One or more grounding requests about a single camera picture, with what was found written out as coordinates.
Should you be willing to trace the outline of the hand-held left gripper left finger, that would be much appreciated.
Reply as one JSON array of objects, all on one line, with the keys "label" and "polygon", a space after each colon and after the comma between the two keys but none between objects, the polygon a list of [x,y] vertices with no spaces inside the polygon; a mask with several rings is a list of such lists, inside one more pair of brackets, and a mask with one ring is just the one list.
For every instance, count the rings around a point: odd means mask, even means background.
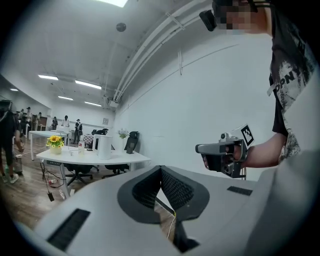
[{"label": "hand-held left gripper left finger", "polygon": [[155,166],[124,183],[117,193],[118,204],[124,213],[138,223],[159,224],[160,215],[154,207],[161,181],[161,167]]}]

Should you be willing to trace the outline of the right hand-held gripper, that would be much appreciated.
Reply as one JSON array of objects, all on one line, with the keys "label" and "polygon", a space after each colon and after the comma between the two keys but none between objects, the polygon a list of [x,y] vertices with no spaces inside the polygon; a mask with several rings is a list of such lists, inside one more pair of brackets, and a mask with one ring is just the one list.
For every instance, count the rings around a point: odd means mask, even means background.
[{"label": "right hand-held gripper", "polygon": [[242,163],[255,139],[246,123],[224,132],[217,143],[197,144],[195,151],[206,159],[210,171],[220,172],[233,179],[245,179],[247,171]]}]

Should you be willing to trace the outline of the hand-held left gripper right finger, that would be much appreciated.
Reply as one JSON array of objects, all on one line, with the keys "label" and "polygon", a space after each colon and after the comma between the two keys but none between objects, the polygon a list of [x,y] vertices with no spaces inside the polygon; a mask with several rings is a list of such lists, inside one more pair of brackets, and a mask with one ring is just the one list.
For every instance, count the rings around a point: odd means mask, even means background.
[{"label": "hand-held left gripper right finger", "polygon": [[176,216],[173,244],[185,253],[199,245],[187,237],[184,221],[197,219],[209,203],[209,191],[200,183],[179,174],[173,169],[161,166],[161,189]]}]

